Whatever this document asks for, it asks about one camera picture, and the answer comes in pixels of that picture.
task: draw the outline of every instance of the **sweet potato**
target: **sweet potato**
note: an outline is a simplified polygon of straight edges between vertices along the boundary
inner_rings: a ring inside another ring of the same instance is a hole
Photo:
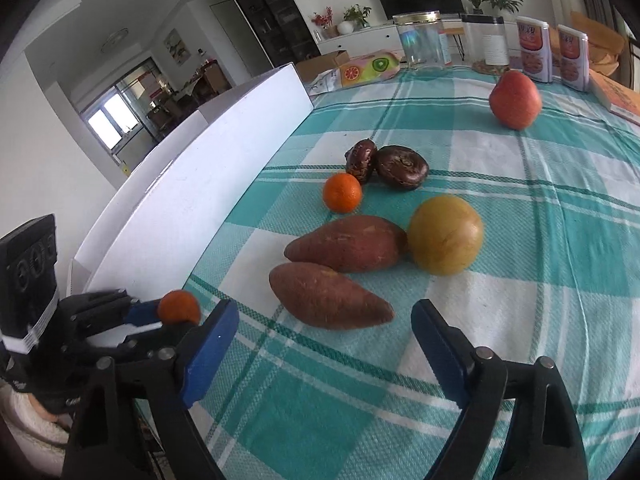
[[[394,310],[385,300],[318,264],[279,265],[269,273],[269,284],[280,303],[311,326],[350,330],[394,318]]]
[[[284,255],[292,262],[311,262],[337,272],[367,272],[395,265],[406,247],[406,233],[393,222],[355,215],[293,240]]]

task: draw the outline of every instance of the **ceiling light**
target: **ceiling light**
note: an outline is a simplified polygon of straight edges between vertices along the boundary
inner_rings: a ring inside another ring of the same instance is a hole
[[[124,40],[127,37],[128,33],[129,33],[128,28],[121,28],[118,32],[114,32],[113,34],[111,34],[107,38],[107,41],[105,41],[100,47],[100,52],[102,52],[103,54],[106,54],[111,50],[113,50],[118,43],[120,43],[122,40]]]

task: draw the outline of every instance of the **fruit-printed package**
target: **fruit-printed package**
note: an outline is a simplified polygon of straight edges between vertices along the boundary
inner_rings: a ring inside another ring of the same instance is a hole
[[[580,92],[589,89],[589,38],[584,32],[558,25],[560,35],[560,77]]]
[[[553,57],[549,24],[533,18],[517,17],[522,71],[540,83],[553,81]]]
[[[398,58],[391,52],[379,50],[366,56],[354,57],[338,68],[322,72],[307,86],[306,91],[312,96],[384,81],[391,79],[399,70]]]

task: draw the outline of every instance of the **green and white tablecloth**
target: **green and white tablecloth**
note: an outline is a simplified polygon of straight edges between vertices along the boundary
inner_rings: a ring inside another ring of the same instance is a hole
[[[591,479],[626,453],[640,428],[640,128],[556,82],[539,86],[542,113],[518,133],[489,110],[494,82],[465,68],[403,71],[321,96],[211,241],[185,288],[207,312],[234,298],[240,325],[192,414],[229,480],[423,478],[459,411],[412,335],[420,298],[504,359],[556,361]],[[367,184],[357,213],[405,228],[421,202],[456,194],[482,216],[484,245],[457,276],[409,260],[354,275],[394,306],[386,326],[310,328],[268,273],[287,243],[335,218],[322,184],[366,137],[417,150],[431,173],[412,192]],[[478,478],[493,474],[511,407]]]

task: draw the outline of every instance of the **metal screw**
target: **metal screw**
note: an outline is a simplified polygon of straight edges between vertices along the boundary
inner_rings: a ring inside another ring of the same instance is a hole
[[[161,348],[158,350],[158,357],[162,361],[168,361],[175,357],[175,350],[170,347]]]
[[[540,364],[545,368],[549,368],[550,370],[556,366],[554,360],[551,357],[547,357],[546,355],[543,355],[540,358]]]
[[[489,360],[494,356],[494,352],[486,346],[479,346],[476,348],[476,355],[481,359]]]
[[[113,359],[108,356],[101,357],[100,359],[98,359],[95,367],[98,368],[98,370],[106,370],[107,368],[109,368],[109,366],[111,366],[112,362]]]

